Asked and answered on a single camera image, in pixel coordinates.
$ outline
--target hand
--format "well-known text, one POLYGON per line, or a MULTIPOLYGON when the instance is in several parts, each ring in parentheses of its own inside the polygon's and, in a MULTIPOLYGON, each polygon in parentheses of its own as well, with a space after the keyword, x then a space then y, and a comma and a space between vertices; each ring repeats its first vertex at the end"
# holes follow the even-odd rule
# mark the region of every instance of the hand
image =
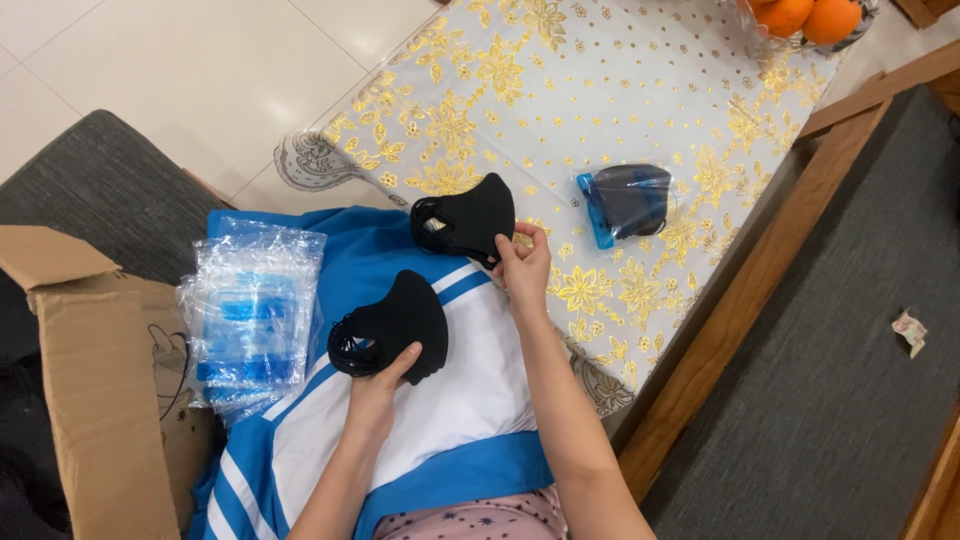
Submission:
POLYGON ((534 240, 534 247, 511 242, 503 234, 496 236, 496 250, 500 262, 493 268, 493 276, 510 291, 510 311, 517 317, 546 315, 546 284, 550 277, 550 248, 543 229, 518 222, 514 231, 534 240))
POLYGON ((394 394, 406 380, 403 374, 420 357, 423 346, 414 341, 394 363, 376 375, 356 377, 350 382, 350 403, 344 437, 357 437, 379 449, 394 426, 394 394))

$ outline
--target crumpled paper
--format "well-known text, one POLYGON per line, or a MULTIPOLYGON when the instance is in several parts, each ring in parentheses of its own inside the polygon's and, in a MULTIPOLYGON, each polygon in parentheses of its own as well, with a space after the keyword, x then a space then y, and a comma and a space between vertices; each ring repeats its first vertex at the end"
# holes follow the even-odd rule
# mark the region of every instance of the crumpled paper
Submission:
POLYGON ((926 328, 920 324, 920 321, 911 317, 906 311, 901 313, 900 317, 897 317, 897 320, 894 321, 891 326, 894 331, 902 335, 906 339, 906 342, 912 347, 910 349, 911 358, 916 356, 917 353, 920 352, 920 349, 924 347, 926 328))

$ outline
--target white tablecloth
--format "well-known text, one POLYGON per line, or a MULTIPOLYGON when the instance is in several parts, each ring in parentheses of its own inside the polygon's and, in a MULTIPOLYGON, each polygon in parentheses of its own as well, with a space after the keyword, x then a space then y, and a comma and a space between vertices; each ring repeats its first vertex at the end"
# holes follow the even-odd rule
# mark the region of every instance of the white tablecloth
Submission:
POLYGON ((835 70, 815 53, 757 58, 729 9, 454 0, 323 131, 339 152, 317 159, 319 137, 301 135, 313 143, 286 174, 309 176, 296 154, 315 175, 346 154, 408 209, 498 173, 517 218, 549 234, 550 316, 609 414, 652 372, 835 70), (666 167, 685 201, 656 236, 600 252, 570 173, 622 160, 666 167))

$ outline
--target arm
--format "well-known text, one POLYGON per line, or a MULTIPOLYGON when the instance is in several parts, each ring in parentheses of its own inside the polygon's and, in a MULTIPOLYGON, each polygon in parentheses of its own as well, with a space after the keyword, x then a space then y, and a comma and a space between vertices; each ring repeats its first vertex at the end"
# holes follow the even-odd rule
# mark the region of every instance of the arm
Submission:
POLYGON ((532 249, 496 239, 503 259, 494 269, 511 293, 530 398, 540 442, 557 481, 561 508, 578 540, 656 540, 627 488, 593 406, 573 376, 553 324, 547 318, 550 251, 539 227, 517 223, 532 249))
POLYGON ((420 356, 413 343, 386 369, 350 382, 344 432, 287 540, 346 540, 373 478, 373 466, 394 425, 394 393, 420 356))

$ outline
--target cardboard box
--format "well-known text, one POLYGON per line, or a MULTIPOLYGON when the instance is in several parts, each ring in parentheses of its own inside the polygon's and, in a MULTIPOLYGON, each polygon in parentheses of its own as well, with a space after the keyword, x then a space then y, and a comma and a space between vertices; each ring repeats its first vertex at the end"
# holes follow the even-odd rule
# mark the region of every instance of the cardboard box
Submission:
POLYGON ((45 227, 0 226, 0 268, 39 323, 74 537, 179 540, 213 418, 187 407, 174 287, 124 274, 88 243, 45 227))

